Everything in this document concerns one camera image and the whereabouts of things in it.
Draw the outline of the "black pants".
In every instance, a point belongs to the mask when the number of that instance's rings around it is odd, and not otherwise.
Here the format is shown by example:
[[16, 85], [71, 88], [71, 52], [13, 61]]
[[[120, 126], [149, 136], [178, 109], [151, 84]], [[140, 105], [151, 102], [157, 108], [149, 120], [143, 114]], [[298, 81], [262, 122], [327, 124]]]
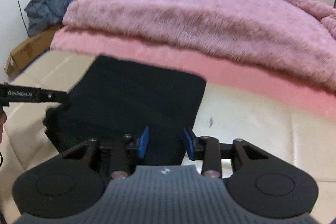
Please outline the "black pants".
[[206, 80], [186, 72], [98, 56], [68, 102], [50, 108], [43, 121], [57, 151], [90, 138], [102, 144], [149, 132], [144, 163], [180, 165], [182, 132], [193, 127]]

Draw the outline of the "cardboard box with blue band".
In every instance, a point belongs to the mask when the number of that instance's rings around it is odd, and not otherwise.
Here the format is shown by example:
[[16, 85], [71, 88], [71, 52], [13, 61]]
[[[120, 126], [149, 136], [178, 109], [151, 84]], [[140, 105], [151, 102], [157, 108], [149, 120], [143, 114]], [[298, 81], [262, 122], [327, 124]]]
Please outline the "cardboard box with blue band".
[[5, 66], [7, 76], [14, 77], [18, 75], [41, 54], [48, 51], [54, 34], [62, 27], [61, 23], [55, 24], [39, 34], [26, 39], [14, 48], [10, 52]]

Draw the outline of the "blue grey clothes pile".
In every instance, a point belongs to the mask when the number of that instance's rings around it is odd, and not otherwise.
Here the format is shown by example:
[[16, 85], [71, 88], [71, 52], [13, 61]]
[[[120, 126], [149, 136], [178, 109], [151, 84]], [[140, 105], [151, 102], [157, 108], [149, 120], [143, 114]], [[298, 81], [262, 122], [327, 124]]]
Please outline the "blue grey clothes pile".
[[61, 23], [73, 0], [31, 0], [25, 8], [29, 19], [28, 35], [33, 37], [48, 27]]

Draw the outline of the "pink bed sheet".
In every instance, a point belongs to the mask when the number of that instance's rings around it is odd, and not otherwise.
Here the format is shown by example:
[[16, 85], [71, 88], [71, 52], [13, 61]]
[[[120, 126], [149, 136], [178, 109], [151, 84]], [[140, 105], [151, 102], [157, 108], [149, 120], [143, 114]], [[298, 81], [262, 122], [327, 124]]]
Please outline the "pink bed sheet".
[[140, 38], [98, 31], [58, 30], [51, 49], [88, 55], [107, 55], [147, 65], [195, 73], [211, 83], [239, 88], [275, 101], [335, 119], [335, 94], [285, 72], [258, 65], [218, 59]]

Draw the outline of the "fluffy pink blanket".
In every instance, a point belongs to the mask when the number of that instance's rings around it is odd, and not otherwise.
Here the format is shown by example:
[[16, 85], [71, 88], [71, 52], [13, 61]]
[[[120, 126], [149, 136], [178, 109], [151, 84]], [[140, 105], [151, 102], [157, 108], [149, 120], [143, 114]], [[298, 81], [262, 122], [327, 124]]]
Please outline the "fluffy pink blanket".
[[63, 23], [260, 65], [335, 91], [335, 38], [289, 0], [74, 0]]

